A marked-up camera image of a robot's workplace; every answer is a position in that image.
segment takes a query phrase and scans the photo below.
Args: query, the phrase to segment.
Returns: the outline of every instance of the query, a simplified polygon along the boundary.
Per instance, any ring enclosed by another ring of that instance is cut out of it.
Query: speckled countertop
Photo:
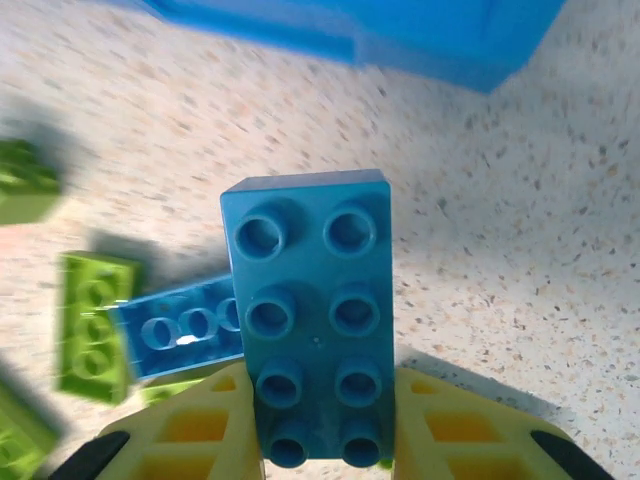
[[[66,187],[46,223],[0,229],[0,357],[71,425],[54,464],[141,407],[51,391],[60,252],[121,250],[153,261],[154,286],[180,282],[224,267],[218,197],[235,182],[380,167],[399,361],[546,416],[619,479],[640,474],[636,0],[569,0],[488,98],[88,2],[0,4],[0,134],[34,136]]]

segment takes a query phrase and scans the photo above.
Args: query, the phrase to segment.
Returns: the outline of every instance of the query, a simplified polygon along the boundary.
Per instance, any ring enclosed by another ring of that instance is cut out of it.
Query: toy
[[[263,480],[244,362],[109,425],[49,478]]]
[[[231,275],[147,297],[114,310],[140,379],[242,356]]]
[[[0,225],[41,221],[60,196],[55,172],[26,140],[0,141]]]
[[[263,455],[393,455],[390,188],[379,170],[246,179],[221,197]]]
[[[187,27],[490,92],[526,65],[565,0],[110,0]]]
[[[0,480],[32,478],[58,439],[58,433],[0,379]]]
[[[127,396],[129,373],[109,309],[139,291],[142,266],[69,252],[62,255],[62,270],[58,389],[117,405]]]
[[[205,378],[241,360],[242,357],[238,357],[233,360],[224,360],[213,365],[207,365],[206,367],[154,378],[149,384],[142,387],[142,397],[148,406],[155,405],[197,385]]]
[[[613,480],[539,418],[406,368],[395,389],[394,480]]]

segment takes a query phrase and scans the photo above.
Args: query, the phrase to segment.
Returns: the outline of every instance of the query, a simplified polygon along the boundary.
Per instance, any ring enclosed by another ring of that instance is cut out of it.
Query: blue lego brick
[[[231,275],[135,299],[113,315],[139,379],[243,355]]]
[[[490,92],[522,68],[566,0],[102,0],[169,22]]]
[[[248,178],[221,196],[263,454],[393,455],[390,186],[379,170]]]

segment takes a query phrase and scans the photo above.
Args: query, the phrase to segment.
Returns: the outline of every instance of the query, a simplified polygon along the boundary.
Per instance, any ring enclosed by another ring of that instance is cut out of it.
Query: lime green duplo brick
[[[234,358],[223,362],[207,365],[206,367],[185,370],[170,375],[154,378],[147,385],[142,387],[140,393],[147,406],[156,405],[169,397],[184,392],[188,388],[200,383],[207,377],[222,370],[225,367],[243,361],[243,358]]]
[[[56,173],[38,163],[33,145],[0,141],[0,225],[39,222],[59,197]]]
[[[56,447],[59,434],[0,380],[0,480],[27,480]]]
[[[58,345],[59,390],[117,405],[130,382],[125,349],[110,307],[140,290],[142,265],[103,255],[62,255],[61,338]]]

